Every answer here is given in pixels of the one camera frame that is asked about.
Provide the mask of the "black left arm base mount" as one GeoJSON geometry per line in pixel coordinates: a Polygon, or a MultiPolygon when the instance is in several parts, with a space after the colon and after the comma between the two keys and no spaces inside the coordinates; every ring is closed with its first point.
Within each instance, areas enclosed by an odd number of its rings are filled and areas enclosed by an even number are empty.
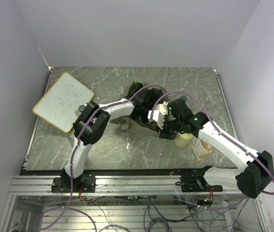
{"type": "Polygon", "coordinates": [[[52,193],[70,193],[73,192],[85,192],[93,193],[96,187],[96,178],[91,174],[83,174],[80,177],[72,180],[68,175],[56,177],[53,179],[51,186],[52,193]]]}

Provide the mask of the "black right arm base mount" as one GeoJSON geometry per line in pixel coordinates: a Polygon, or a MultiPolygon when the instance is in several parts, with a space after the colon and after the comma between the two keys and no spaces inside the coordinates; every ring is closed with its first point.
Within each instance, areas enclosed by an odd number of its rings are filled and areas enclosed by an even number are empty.
{"type": "Polygon", "coordinates": [[[214,192],[222,192],[223,187],[220,185],[211,186],[205,179],[204,174],[212,166],[205,166],[203,168],[188,168],[179,169],[177,172],[180,175],[180,180],[175,183],[176,186],[181,187],[182,192],[210,192],[212,189],[214,192]]]}

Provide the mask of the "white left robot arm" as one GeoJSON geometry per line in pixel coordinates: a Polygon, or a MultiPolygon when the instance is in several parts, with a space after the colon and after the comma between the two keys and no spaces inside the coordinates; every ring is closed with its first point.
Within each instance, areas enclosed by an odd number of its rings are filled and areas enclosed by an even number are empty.
{"type": "Polygon", "coordinates": [[[132,116],[147,120],[147,114],[161,97],[158,88],[142,88],[131,96],[125,96],[109,104],[87,103],[80,116],[73,123],[74,145],[69,161],[61,170],[60,179],[70,192],[80,188],[84,164],[92,146],[103,136],[109,121],[132,116]]]}

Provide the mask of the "olive green canvas bag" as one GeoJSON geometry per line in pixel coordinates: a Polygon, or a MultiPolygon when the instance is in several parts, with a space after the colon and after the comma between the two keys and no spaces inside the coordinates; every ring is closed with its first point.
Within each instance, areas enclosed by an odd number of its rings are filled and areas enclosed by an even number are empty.
{"type": "MultiPolygon", "coordinates": [[[[159,87],[147,87],[145,89],[158,89],[159,98],[166,93],[165,90],[159,87]]],[[[129,116],[122,116],[113,121],[117,124],[121,131],[135,133],[144,136],[159,137],[160,128],[154,123],[149,122],[147,116],[133,116],[133,112],[129,116]]]]}

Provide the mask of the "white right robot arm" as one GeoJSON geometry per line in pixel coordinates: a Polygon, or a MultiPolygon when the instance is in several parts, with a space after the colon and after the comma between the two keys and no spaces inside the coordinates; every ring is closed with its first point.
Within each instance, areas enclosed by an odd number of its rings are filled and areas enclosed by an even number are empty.
{"type": "Polygon", "coordinates": [[[238,188],[245,196],[255,199],[274,180],[273,157],[269,152],[258,152],[239,142],[204,112],[194,114],[183,99],[155,105],[148,119],[156,123],[161,136],[191,134],[216,148],[236,166],[233,169],[206,168],[195,179],[200,191],[211,186],[227,186],[238,188]]]}

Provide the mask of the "clear square bottle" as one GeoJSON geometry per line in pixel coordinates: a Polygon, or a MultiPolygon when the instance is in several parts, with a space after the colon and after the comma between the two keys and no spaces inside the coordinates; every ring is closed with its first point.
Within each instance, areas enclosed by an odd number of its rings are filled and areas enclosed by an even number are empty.
{"type": "Polygon", "coordinates": [[[86,107],[86,104],[82,104],[78,107],[78,109],[75,111],[76,117],[79,117],[81,115],[81,113],[84,111],[85,107],[86,107]]]}

